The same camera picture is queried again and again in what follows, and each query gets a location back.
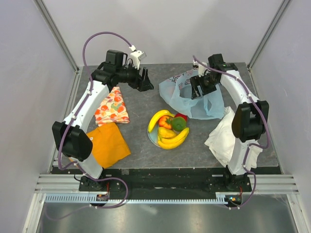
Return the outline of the light blue plastic bag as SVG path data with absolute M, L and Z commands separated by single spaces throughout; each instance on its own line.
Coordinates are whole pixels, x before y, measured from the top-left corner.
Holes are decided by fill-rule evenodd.
M 198 75 L 195 69 L 166 79 L 159 84 L 159 93 L 164 101 L 178 113 L 199 120 L 221 119 L 225 106 L 220 87 L 207 95 L 191 99 L 190 79 Z

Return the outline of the red apple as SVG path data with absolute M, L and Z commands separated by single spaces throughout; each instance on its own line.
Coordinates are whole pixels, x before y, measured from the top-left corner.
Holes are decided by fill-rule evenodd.
M 188 121 L 188 116 L 181 113 L 177 113 L 174 117 L 182 117 L 186 122 Z

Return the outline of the single yellow banana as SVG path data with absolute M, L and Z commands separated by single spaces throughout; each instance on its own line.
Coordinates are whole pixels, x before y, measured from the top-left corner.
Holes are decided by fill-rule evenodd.
M 158 120 L 163 117 L 163 116 L 169 116 L 169 117 L 174 117 L 174 114 L 172 114 L 171 112 L 169 112 L 168 110 L 160 110 L 157 113 L 155 113 L 153 115 L 153 117 L 151 118 L 147 131 L 150 133 L 153 128 L 155 127 L 156 123 L 158 122 Z

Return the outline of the green fake fruit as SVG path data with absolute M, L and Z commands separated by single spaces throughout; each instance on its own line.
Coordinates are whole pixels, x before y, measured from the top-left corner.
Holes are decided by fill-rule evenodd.
M 187 127 L 187 122 L 181 116 L 172 119 L 172 129 L 181 132 Z

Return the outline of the yellow banana bunch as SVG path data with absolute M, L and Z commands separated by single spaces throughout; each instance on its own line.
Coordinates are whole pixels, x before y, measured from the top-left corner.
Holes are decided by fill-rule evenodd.
M 171 138 L 171 139 L 162 138 L 159 135 L 157 135 L 158 137 L 157 143 L 162 149 L 165 149 L 165 150 L 175 149 L 185 141 L 189 132 L 190 132 L 190 129 L 186 127 L 183 131 L 177 134 L 176 137 Z

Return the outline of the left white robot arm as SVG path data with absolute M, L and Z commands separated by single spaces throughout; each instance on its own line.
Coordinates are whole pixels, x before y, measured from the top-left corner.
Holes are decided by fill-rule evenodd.
M 108 50 L 105 61 L 92 72 L 87 88 L 74 109 L 63 121 L 56 121 L 52 126 L 59 169 L 68 168 L 61 165 L 62 156 L 71 158 L 69 166 L 77 166 L 85 176 L 91 177 L 89 184 L 96 191 L 105 189 L 107 180 L 101 176 L 103 168 L 92 154 L 93 144 L 86 134 L 89 123 L 101 102 L 117 84 L 127 83 L 139 92 L 154 89 L 148 69 L 140 67 L 145 57 L 145 52 L 140 50 L 133 50 L 130 54 Z

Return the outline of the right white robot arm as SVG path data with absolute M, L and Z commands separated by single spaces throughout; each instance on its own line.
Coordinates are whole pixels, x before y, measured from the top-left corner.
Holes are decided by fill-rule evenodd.
M 208 58 L 208 64 L 193 59 L 193 65 L 198 69 L 197 76 L 190 79 L 191 97 L 207 95 L 216 91 L 218 84 L 222 85 L 233 99 L 237 110 L 235 112 L 231 129 L 235 136 L 235 145 L 227 170 L 231 173 L 223 178 L 223 187 L 234 191 L 240 186 L 238 176 L 249 173 L 249 154 L 252 149 L 264 146 L 258 144 L 262 134 L 270 137 L 267 119 L 269 104 L 259 100 L 242 80 L 237 66 L 226 63 L 221 54 L 214 54 Z

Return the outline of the floral orange cloth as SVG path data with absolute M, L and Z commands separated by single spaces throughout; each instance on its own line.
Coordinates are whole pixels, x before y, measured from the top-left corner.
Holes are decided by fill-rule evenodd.
M 127 124 L 130 122 L 120 87 L 113 87 L 97 108 L 94 116 L 95 123 L 99 127 L 109 123 Z

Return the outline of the blue and cream plate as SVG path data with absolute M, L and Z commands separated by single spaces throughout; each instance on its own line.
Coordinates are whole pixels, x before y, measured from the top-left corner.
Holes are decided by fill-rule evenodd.
M 157 137 L 157 133 L 158 133 L 158 128 L 159 128 L 159 124 L 158 124 L 158 122 L 156 123 L 156 125 L 155 125 L 155 127 L 153 128 L 153 130 L 149 133 L 149 132 L 147 132 L 148 133 L 148 137 L 149 137 L 149 139 L 156 145 L 156 146 L 158 146 L 158 147 L 160 147 L 159 145 L 158 145 L 158 143 L 157 143 L 157 141 L 158 141 L 158 137 Z

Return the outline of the white cloth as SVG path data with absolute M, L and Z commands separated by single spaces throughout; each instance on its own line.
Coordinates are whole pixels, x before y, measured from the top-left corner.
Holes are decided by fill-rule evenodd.
M 241 141 L 232 132 L 234 116 L 235 112 L 232 108 L 230 106 L 225 107 L 224 117 L 205 141 L 205 145 L 209 147 L 209 150 L 221 165 L 228 166 L 232 170 L 242 168 L 246 153 L 246 150 L 244 150 L 242 153 L 234 155 L 235 143 L 238 143 L 238 149 L 241 148 Z

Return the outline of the yellow orange cloth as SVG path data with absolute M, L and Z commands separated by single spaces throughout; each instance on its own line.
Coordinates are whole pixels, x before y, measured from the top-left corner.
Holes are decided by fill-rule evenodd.
M 116 123 L 97 127 L 87 136 L 93 144 L 92 154 L 102 168 L 109 168 L 131 154 Z

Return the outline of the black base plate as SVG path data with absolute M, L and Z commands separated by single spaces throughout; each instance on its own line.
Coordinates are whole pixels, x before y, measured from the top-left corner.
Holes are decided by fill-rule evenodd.
M 231 175 L 226 168 L 119 168 L 105 169 L 104 178 L 125 181 L 130 191 L 153 189 L 184 189 L 206 192 L 250 192 L 247 174 Z

